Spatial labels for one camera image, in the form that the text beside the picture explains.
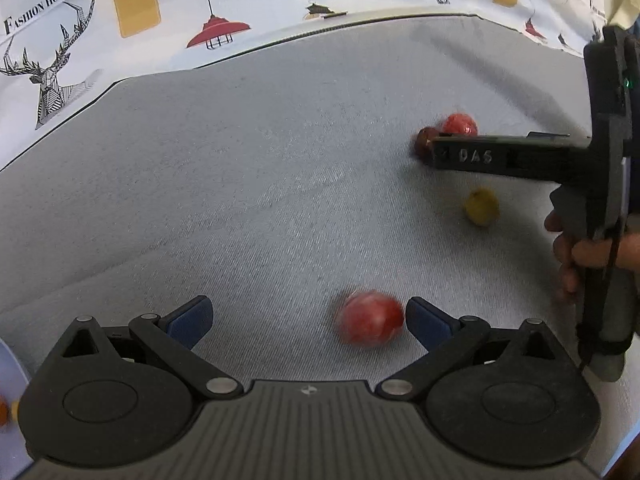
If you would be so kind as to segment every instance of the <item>gray tablecloth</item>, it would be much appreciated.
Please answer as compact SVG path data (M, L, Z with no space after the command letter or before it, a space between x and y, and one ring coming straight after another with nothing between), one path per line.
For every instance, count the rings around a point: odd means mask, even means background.
M375 383L423 354L408 333L373 351L337 341L340 295L378 288L504 328L541 317L571 345L542 228L554 186L408 155L455 110L484 133L590 128L580 59L477 18L375 23L121 82L0 173L0 337L35 370L74 316L124 324L207 294L216 322L195 351L241 380ZM481 184L502 211L488 230L462 213ZM622 381L593 383L595 468L636 420L630 354Z

